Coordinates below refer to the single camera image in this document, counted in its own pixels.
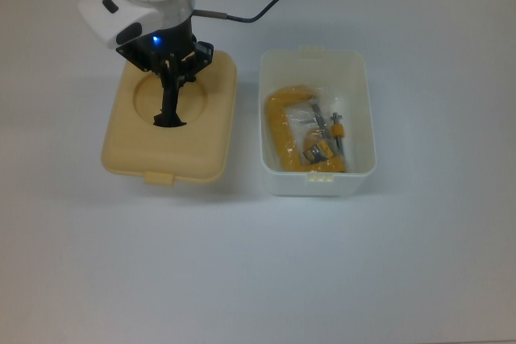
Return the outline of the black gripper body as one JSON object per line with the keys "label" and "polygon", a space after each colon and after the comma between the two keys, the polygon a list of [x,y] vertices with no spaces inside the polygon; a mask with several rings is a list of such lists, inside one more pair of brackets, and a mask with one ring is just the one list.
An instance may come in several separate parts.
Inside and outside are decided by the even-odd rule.
{"label": "black gripper body", "polygon": [[116,48],[116,52],[143,72],[160,75],[160,62],[168,60],[177,75],[177,62],[190,53],[196,55],[195,75],[211,64],[213,45],[197,41],[192,32],[191,19],[153,33],[141,35]]}

